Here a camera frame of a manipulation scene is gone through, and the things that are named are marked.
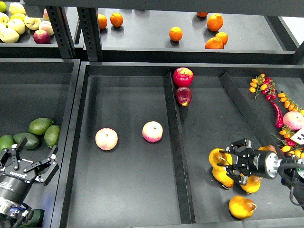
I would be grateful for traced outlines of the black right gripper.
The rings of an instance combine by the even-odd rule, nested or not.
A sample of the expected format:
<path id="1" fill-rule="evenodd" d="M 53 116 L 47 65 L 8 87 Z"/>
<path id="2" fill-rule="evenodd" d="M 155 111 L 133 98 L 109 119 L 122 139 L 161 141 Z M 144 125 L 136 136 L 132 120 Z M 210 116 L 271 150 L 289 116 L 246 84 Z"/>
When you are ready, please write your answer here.
<path id="1" fill-rule="evenodd" d="M 236 163 L 223 165 L 223 169 L 226 171 L 228 177 L 240 185 L 246 185 L 248 177 L 251 176 L 249 158 L 252 151 L 251 141 L 249 139 L 241 139 L 232 142 L 226 149 L 219 149 L 220 153 L 236 155 Z"/>

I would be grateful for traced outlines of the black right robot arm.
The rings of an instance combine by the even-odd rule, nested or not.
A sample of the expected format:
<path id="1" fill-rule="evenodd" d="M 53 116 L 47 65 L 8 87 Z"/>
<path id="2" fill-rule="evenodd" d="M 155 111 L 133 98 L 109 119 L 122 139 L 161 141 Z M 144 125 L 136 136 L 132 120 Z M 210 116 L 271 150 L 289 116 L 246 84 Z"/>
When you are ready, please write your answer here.
<path id="1" fill-rule="evenodd" d="M 304 190 L 303 159 L 295 155 L 280 157 L 273 151 L 253 149 L 249 139 L 233 142 L 226 149 L 219 149 L 219 153 L 235 156 L 235 161 L 217 165 L 223 167 L 227 176 L 236 183 L 244 186 L 250 176 L 274 179 L 279 175 L 282 185 L 289 188 L 291 203 L 304 206 L 304 198 L 294 195 L 294 190 Z"/>

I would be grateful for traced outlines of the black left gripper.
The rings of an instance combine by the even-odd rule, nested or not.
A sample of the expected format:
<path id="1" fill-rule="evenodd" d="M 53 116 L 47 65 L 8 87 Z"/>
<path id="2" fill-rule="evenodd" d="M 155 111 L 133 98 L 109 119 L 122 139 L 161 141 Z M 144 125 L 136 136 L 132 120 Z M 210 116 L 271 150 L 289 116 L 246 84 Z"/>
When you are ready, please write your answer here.
<path id="1" fill-rule="evenodd" d="M 19 161 L 19 152 L 23 150 L 28 142 L 26 137 L 23 137 L 19 143 L 12 145 L 10 149 L 3 148 L 0 152 L 0 172 L 5 175 L 20 179 L 26 183 L 40 182 L 43 185 L 48 185 L 57 170 L 59 169 L 56 160 L 58 147 L 52 147 L 47 158 L 36 163 L 22 159 Z M 7 160 L 11 158 L 12 164 L 5 166 Z"/>

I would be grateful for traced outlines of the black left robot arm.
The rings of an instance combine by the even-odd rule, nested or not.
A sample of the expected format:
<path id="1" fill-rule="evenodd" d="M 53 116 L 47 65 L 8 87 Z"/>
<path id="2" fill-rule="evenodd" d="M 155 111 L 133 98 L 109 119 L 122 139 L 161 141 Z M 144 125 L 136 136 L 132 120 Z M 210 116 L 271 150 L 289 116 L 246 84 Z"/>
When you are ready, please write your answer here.
<path id="1" fill-rule="evenodd" d="M 0 217 L 9 221 L 11 228 L 24 224 L 33 216 L 32 207 L 24 203 L 33 183 L 47 186 L 59 169 L 56 145 L 45 159 L 33 162 L 19 156 L 26 143 L 24 137 L 0 152 Z"/>

